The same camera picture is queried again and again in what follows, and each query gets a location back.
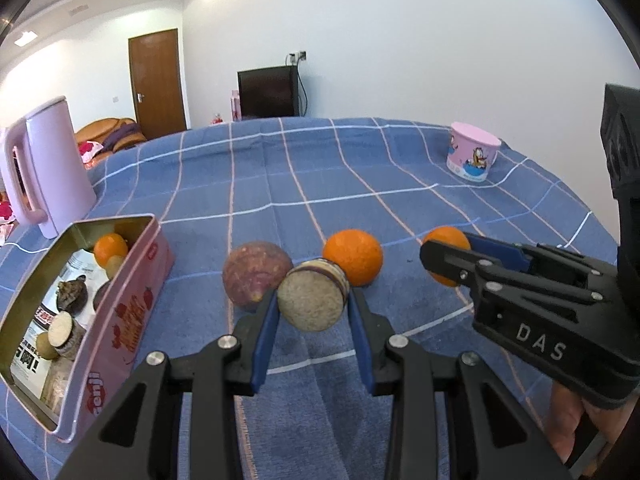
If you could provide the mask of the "pink rectangular tin box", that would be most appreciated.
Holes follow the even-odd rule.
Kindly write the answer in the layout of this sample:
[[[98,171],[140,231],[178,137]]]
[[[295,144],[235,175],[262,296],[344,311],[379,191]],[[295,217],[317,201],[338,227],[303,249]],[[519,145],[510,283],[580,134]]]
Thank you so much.
[[[115,232],[129,252],[86,331],[70,369],[60,419],[54,422],[15,382],[10,366],[18,344],[52,281],[70,256]],[[64,443],[82,436],[128,378],[158,294],[174,263],[152,214],[79,221],[67,228],[18,283],[1,322],[1,378],[46,434]]]

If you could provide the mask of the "yam piece in tin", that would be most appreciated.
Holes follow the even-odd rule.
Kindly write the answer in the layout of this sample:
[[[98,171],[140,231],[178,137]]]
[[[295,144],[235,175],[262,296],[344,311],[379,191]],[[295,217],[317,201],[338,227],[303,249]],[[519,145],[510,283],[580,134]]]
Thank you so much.
[[[36,350],[47,361],[58,358],[73,361],[78,355],[86,330],[67,312],[55,315],[48,330],[36,338]]]

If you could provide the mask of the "small orange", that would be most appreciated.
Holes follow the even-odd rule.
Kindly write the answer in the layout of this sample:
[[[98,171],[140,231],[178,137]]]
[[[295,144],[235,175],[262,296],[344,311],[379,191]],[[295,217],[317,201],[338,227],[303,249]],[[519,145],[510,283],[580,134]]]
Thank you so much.
[[[439,226],[438,228],[432,229],[422,238],[423,244],[427,242],[439,242],[447,246],[463,250],[471,249],[471,244],[466,235],[454,226]],[[446,276],[442,276],[431,270],[428,270],[428,274],[430,274],[431,277],[439,284],[451,288],[458,286],[456,281],[450,280],[450,278],[446,278]]]

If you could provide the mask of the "large orange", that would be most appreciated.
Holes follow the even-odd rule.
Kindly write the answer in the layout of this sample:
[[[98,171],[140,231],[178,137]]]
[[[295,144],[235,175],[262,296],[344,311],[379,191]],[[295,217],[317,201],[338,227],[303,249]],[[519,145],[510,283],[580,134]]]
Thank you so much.
[[[101,236],[93,246],[93,255],[96,263],[103,269],[106,268],[108,260],[114,256],[125,258],[129,248],[126,240],[115,232],[106,233]]]

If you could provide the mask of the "orange on table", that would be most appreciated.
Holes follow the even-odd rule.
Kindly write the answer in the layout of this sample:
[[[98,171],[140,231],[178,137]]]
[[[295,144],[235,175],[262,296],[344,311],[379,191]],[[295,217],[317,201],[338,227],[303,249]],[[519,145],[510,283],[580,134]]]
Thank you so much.
[[[384,263],[383,248],[366,231],[349,229],[331,235],[323,246],[322,257],[337,264],[352,286],[371,284]]]

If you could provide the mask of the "printed paper in tin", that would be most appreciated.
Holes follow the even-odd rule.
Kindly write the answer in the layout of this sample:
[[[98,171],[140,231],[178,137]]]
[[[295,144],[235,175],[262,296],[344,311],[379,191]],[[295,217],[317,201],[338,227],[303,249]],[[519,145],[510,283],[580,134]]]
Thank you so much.
[[[60,419],[80,343],[96,315],[94,297],[106,282],[106,272],[92,252],[74,252],[53,279],[18,344],[11,374],[54,422]]]

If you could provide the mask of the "dark wrinkled passion fruit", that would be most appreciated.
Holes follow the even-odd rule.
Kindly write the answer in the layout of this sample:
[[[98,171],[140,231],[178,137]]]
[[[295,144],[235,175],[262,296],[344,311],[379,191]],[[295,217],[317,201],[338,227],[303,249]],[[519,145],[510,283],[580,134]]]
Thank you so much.
[[[58,312],[76,315],[85,307],[87,301],[88,288],[85,274],[81,274],[73,280],[58,282],[58,287],[56,288],[56,307]]]

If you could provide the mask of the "pink cartoon mug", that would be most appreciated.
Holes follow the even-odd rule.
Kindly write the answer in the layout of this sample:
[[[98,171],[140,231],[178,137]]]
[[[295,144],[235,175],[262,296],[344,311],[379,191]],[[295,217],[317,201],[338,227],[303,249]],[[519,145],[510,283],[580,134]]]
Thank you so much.
[[[502,141],[482,128],[453,122],[449,128],[447,168],[459,178],[484,182],[494,164]]]

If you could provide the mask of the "green kiwi fruit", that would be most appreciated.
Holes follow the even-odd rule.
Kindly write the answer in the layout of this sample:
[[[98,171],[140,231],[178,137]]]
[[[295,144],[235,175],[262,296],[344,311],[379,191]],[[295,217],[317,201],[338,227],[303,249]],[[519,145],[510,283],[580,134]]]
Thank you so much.
[[[111,256],[111,258],[107,260],[104,270],[109,280],[112,280],[117,275],[118,271],[124,264],[124,261],[125,257],[121,255]]]

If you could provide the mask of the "pink electric kettle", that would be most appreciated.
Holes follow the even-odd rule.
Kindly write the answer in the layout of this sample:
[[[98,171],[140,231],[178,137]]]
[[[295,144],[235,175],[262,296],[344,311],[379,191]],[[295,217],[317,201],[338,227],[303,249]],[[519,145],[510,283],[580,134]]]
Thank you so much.
[[[40,105],[2,130],[1,177],[17,221],[38,226],[49,240],[85,218],[96,192],[65,98]]]

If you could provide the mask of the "brown wooden door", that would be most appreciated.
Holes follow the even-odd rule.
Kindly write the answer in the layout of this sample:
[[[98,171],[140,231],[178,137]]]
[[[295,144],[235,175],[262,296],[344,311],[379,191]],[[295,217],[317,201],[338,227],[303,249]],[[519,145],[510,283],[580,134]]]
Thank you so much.
[[[148,140],[186,130],[178,29],[128,39],[132,98]]]

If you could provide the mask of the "black television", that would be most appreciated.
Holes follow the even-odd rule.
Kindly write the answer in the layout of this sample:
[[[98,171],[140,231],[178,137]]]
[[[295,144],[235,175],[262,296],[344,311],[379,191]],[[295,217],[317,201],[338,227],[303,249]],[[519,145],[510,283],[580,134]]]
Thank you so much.
[[[298,69],[282,65],[238,73],[243,120],[300,115]]]

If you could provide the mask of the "pink flower cushion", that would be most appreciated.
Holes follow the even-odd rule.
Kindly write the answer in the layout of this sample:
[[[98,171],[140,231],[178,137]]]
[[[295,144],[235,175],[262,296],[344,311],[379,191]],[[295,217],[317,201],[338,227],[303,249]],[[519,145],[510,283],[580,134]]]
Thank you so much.
[[[102,150],[103,145],[96,141],[85,141],[78,144],[78,151],[84,164],[91,162]]]

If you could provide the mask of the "white wall socket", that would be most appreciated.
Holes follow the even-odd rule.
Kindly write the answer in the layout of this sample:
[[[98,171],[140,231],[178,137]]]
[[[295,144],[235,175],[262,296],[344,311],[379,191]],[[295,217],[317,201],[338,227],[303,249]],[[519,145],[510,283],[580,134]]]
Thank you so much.
[[[298,64],[299,62],[305,61],[307,58],[307,53],[305,51],[297,51],[290,53],[288,55],[288,60],[292,64]]]

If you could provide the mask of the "dark round mangosteen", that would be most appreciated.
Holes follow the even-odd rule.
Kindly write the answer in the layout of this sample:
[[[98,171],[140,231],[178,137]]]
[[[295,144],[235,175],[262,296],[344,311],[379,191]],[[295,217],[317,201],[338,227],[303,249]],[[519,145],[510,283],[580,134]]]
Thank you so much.
[[[106,281],[98,288],[92,300],[93,310],[97,311],[99,309],[100,305],[102,304],[102,300],[104,299],[104,296],[108,291],[108,289],[110,288],[110,286],[111,286],[111,282]]]

